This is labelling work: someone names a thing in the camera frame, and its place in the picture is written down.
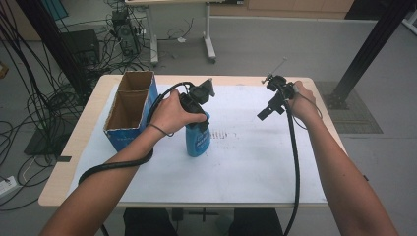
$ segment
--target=blue spray bottle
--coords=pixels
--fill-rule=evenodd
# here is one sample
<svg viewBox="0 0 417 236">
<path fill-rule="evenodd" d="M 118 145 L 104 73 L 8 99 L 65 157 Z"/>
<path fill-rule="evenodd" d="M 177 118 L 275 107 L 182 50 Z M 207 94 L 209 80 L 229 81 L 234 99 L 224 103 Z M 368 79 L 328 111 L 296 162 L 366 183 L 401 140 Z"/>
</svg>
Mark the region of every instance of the blue spray bottle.
<svg viewBox="0 0 417 236">
<path fill-rule="evenodd" d="M 204 112 L 200 104 L 209 101 L 209 95 L 214 96 L 211 79 L 206 80 L 197 87 L 190 87 L 189 93 L 180 94 L 180 103 L 185 111 L 190 113 L 206 114 L 207 119 L 201 123 L 192 123 L 186 126 L 187 153 L 197 157 L 209 147 L 209 114 Z"/>
<path fill-rule="evenodd" d="M 210 143 L 209 125 L 194 123 L 186 125 L 185 140 L 187 144 L 187 153 L 192 157 L 203 154 Z"/>
</svg>

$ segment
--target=white desk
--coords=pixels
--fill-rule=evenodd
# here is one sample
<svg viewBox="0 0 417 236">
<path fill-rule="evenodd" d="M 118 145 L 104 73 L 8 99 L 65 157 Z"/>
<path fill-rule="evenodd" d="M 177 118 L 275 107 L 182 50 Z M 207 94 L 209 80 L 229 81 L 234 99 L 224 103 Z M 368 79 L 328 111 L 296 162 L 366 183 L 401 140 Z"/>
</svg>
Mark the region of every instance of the white desk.
<svg viewBox="0 0 417 236">
<path fill-rule="evenodd" d="M 208 51 L 208 58 L 211 62 L 215 63 L 215 52 L 212 46 L 211 37 L 209 35 L 209 12 L 210 12 L 210 1 L 214 0 L 125 0 L 127 5 L 140 6 L 145 9 L 148 19 L 149 35 L 150 35 L 150 63 L 155 66 L 158 63 L 157 54 L 157 38 L 154 33 L 152 24 L 152 12 L 150 5 L 153 4 L 174 4 L 174 3 L 205 3 L 206 4 L 206 31 L 203 33 L 205 40 L 206 49 Z"/>
<path fill-rule="evenodd" d="M 71 189 L 73 180 L 78 180 L 77 169 L 80 163 L 89 162 L 90 168 L 109 158 L 115 150 L 105 138 L 100 124 L 100 116 L 109 100 L 113 88 L 120 83 L 122 76 L 103 76 L 95 87 L 89 102 L 78 122 L 69 142 L 65 146 L 62 155 L 72 156 L 70 162 L 59 162 L 54 168 L 42 194 L 39 203 L 42 206 L 57 207 L 66 199 Z M 173 138 L 163 139 L 155 147 L 155 154 L 152 160 L 141 166 L 134 182 L 130 185 L 127 199 L 122 199 L 118 206 L 121 207 L 289 207 L 294 199 L 293 158 L 290 150 L 288 136 L 288 125 L 286 115 L 279 116 L 277 113 L 270 115 L 265 121 L 259 121 L 256 114 L 267 106 L 272 98 L 273 92 L 262 87 L 260 80 L 263 77 L 222 77 L 222 76 L 161 76 L 156 75 L 158 85 L 172 85 L 177 82 L 190 81 L 199 85 L 207 78 L 213 78 L 214 89 L 217 95 L 211 98 L 204 105 L 204 109 L 213 112 L 210 119 L 210 130 L 212 140 L 208 155 L 193 158 L 186 154 L 185 144 L 177 144 L 176 140 L 183 142 L 184 134 L 178 132 Z M 288 81 L 300 80 L 306 88 L 311 89 L 317 98 L 318 107 L 322 110 L 325 124 L 335 139 L 341 144 L 340 138 L 331 123 L 328 112 L 320 99 L 320 95 L 311 79 L 308 78 L 287 78 Z M 223 97 L 227 87 L 247 91 L 250 87 L 258 86 L 266 96 L 258 108 L 258 100 L 254 97 L 258 92 L 245 93 L 250 98 L 251 104 L 240 104 L 238 107 L 242 112 L 245 109 L 254 107 L 253 117 L 242 117 L 235 114 L 234 119 L 239 122 L 253 122 L 253 126 L 245 126 L 253 133 L 263 134 L 260 139 L 251 140 L 244 134 L 233 134 L 240 129 L 230 126 L 223 129 L 219 126 L 224 119 L 223 112 L 216 113 L 215 107 L 222 109 L 233 108 L 233 104 L 227 104 L 229 100 Z M 102 145 L 97 151 L 107 151 L 106 154 L 89 152 L 91 139 L 101 135 Z M 280 140 L 275 139 L 274 146 L 264 148 L 267 143 L 263 137 L 270 134 L 280 134 Z M 300 155 L 301 168 L 301 199 L 300 207 L 326 206 L 319 177 L 317 175 L 316 163 L 311 151 L 307 132 L 296 128 L 297 142 Z M 258 155 L 253 158 L 242 157 L 231 159 L 224 155 L 227 149 L 241 151 L 235 156 L 247 156 L 245 151 L 256 150 Z"/>
</svg>

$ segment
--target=open cardboard box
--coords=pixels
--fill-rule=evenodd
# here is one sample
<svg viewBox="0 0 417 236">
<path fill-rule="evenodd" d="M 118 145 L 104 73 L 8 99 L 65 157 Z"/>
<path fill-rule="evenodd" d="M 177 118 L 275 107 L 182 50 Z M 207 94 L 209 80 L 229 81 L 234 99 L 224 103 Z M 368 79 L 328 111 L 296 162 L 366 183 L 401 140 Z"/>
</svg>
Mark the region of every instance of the open cardboard box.
<svg viewBox="0 0 417 236">
<path fill-rule="evenodd" d="M 145 129 L 149 110 L 157 96 L 152 71 L 123 75 L 104 124 L 104 133 L 117 151 Z"/>
</svg>

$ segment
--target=metal stand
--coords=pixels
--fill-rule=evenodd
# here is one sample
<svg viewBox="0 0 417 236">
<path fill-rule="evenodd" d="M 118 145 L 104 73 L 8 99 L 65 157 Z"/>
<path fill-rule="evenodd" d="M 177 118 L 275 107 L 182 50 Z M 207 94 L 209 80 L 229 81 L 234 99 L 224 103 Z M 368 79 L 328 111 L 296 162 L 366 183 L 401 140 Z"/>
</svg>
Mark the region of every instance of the metal stand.
<svg viewBox="0 0 417 236">
<path fill-rule="evenodd" d="M 209 36 L 209 11 L 210 5 L 209 2 L 206 3 L 206 31 L 203 33 L 206 49 L 208 50 L 208 59 L 211 60 L 212 63 L 215 63 L 215 53 L 214 48 L 212 47 L 211 37 Z"/>
<path fill-rule="evenodd" d="M 402 23 L 408 27 L 411 31 L 417 34 L 417 28 L 414 26 L 414 23 L 417 21 L 417 10 L 411 15 L 410 19 L 402 20 Z"/>
<path fill-rule="evenodd" d="M 207 215 L 218 215 L 218 213 L 216 213 L 216 212 L 207 212 L 205 208 L 203 208 L 202 212 L 190 211 L 189 214 L 202 215 L 203 216 L 203 222 L 206 222 L 206 216 Z"/>
<path fill-rule="evenodd" d="M 150 10 L 150 6 L 145 6 L 145 13 L 147 14 L 147 19 L 148 19 L 148 30 L 149 30 L 149 36 L 150 36 L 150 63 L 153 66 L 156 66 L 156 64 L 158 63 L 158 58 L 157 58 L 157 39 L 156 39 L 156 34 L 154 34 L 153 31 L 153 25 L 152 25 L 152 12 Z"/>
<path fill-rule="evenodd" d="M 377 57 L 415 0 L 391 1 L 387 10 L 372 29 L 349 68 L 330 95 L 325 95 L 325 103 L 329 109 L 347 108 L 346 98 L 359 82 L 362 75 Z"/>
</svg>

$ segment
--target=white paper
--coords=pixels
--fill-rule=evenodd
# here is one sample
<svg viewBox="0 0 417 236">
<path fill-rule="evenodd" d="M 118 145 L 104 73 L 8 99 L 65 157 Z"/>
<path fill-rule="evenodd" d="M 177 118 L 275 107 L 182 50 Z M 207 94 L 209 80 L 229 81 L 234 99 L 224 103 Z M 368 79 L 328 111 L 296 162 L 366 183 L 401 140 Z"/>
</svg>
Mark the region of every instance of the white paper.
<svg viewBox="0 0 417 236">
<path fill-rule="evenodd" d="M 158 86 L 159 93 L 169 86 Z M 85 148 L 71 185 L 116 153 L 103 133 L 117 87 L 113 88 Z M 277 204 L 294 203 L 295 171 L 286 113 L 261 121 L 273 92 L 265 87 L 216 86 L 203 105 L 209 113 L 211 143 L 199 157 L 187 154 L 185 128 L 154 147 L 120 203 Z M 325 204 L 307 131 L 295 127 L 301 169 L 300 205 Z"/>
</svg>

